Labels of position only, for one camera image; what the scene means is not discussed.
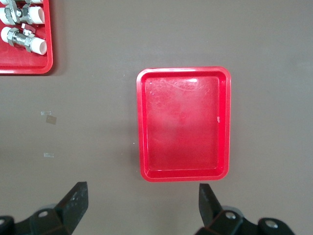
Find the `large red plastic tray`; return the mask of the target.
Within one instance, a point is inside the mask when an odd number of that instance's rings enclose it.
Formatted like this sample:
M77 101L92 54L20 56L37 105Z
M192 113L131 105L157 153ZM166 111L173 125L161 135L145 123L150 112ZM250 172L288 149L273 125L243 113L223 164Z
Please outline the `large red plastic tray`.
M16 2L22 7L25 2ZM36 37L46 40L47 53L38 55L29 53L23 47L12 47L5 43L0 36L0 74L45 74L52 69L53 49L51 35L50 2L44 0L43 4L31 4L40 6L45 13L45 24L30 24L36 29ZM16 27L22 29L22 24L5 25L0 20L0 34L4 27Z

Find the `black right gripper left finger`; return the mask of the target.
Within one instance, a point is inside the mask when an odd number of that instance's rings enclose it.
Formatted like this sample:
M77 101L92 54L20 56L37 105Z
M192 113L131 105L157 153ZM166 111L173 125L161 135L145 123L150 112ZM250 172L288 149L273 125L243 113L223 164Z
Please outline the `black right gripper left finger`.
M27 219L0 216L0 235L72 235L88 209L88 184L77 182L57 203L41 208Z

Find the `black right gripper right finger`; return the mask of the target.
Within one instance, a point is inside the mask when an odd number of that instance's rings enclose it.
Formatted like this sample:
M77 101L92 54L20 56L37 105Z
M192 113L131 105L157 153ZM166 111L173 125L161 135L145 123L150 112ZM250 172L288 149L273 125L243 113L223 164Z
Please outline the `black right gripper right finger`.
M199 211L203 227L195 235L295 235L281 220L264 217L254 224L239 209L221 206L209 184L199 186Z

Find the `small empty red tray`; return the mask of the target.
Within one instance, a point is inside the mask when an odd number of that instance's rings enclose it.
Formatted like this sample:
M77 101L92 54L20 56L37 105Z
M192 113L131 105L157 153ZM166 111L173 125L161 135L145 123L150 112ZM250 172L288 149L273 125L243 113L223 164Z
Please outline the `small empty red tray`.
M136 96L143 179L214 181L227 175L231 75L226 68L144 69Z

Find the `white-capped metal ball valve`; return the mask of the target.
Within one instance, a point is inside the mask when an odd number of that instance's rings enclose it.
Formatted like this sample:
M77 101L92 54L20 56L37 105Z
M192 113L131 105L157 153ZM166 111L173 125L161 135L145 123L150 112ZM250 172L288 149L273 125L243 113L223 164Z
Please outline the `white-capped metal ball valve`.
M15 1L0 7L0 20L5 25L45 24L45 13L42 7L25 3L19 7Z
M8 5L11 1L26 2L27 4L43 4L44 0L0 0L4 5Z
M28 24L22 23L22 29L16 27L4 27L1 30L1 39L12 47L23 47L29 53L45 55L47 53L47 42L35 35L36 29Z

